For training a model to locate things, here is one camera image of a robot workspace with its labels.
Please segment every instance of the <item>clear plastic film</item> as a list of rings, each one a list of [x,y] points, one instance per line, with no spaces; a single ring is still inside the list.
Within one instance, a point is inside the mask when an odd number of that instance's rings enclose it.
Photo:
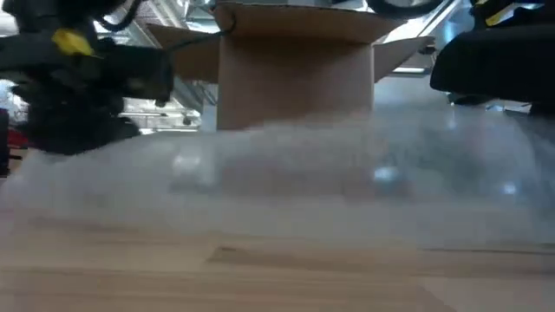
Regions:
[[[383,111],[157,133],[70,158],[33,152],[0,201],[21,218],[185,234],[543,244],[555,242],[554,155],[542,135],[500,112]]]

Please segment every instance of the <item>black cable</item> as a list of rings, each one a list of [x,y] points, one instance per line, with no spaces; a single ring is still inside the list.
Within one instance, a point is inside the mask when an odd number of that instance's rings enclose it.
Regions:
[[[235,27],[237,26],[237,17],[233,13],[230,13],[230,15],[231,15],[231,18],[232,18],[232,26],[230,26],[228,29],[220,30],[217,33],[213,33],[213,34],[210,34],[210,35],[194,38],[194,39],[191,39],[191,40],[185,40],[185,41],[182,41],[182,42],[178,42],[178,43],[174,44],[173,46],[167,48],[166,51],[169,52],[169,53],[173,53],[173,52],[175,52],[179,49],[183,49],[184,47],[186,47],[188,45],[191,45],[191,44],[206,42],[206,41],[209,41],[209,40],[212,40],[212,39],[220,38],[221,36],[231,34],[235,30]]]
[[[142,3],[142,1],[143,0],[134,0],[133,3],[131,3],[131,6],[129,7],[129,11],[125,15],[125,17],[123,17],[121,22],[119,22],[119,23],[112,24],[112,23],[108,22],[107,20],[105,20],[104,17],[102,17],[102,16],[96,18],[96,21],[103,28],[105,28],[106,30],[112,31],[112,32],[124,30],[125,28],[127,28],[127,26],[129,26],[131,24],[131,22],[137,16],[137,12],[139,11],[140,3]]]

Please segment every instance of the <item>ceiling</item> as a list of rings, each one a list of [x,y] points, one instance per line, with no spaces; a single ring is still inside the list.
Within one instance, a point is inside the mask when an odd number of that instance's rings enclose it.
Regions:
[[[110,34],[97,25],[101,36],[113,36],[118,42],[132,45],[154,45],[155,40],[146,30],[147,23],[157,23],[167,26],[196,29],[205,32],[218,31],[213,17],[208,13],[207,5],[213,0],[148,0],[141,7],[135,22],[126,30]],[[422,0],[391,0],[400,4],[410,1]],[[330,0],[240,0],[244,3],[279,3],[300,4],[334,7],[348,10],[368,10],[363,0],[349,0],[339,4],[331,4]],[[443,28],[445,21],[461,7],[461,0],[447,0],[447,3],[428,16],[408,21],[399,29],[392,31],[382,39],[382,42],[394,41],[402,38],[425,35],[444,36],[437,31],[438,25]],[[127,11],[124,8],[117,10],[112,16],[114,21],[121,19]],[[0,12],[0,36],[16,34],[16,25],[13,17]],[[127,114],[131,115],[146,132],[156,129],[176,129],[178,131],[191,131],[201,122],[200,114],[203,107],[216,104],[217,88],[202,82],[183,82],[176,79],[174,97],[166,107],[158,108],[151,101],[129,100]],[[426,78],[389,77],[378,83],[375,87],[376,105],[411,105],[418,99],[419,102],[442,101],[443,94],[437,93],[428,87]],[[202,120],[212,124],[214,116],[205,114]]]

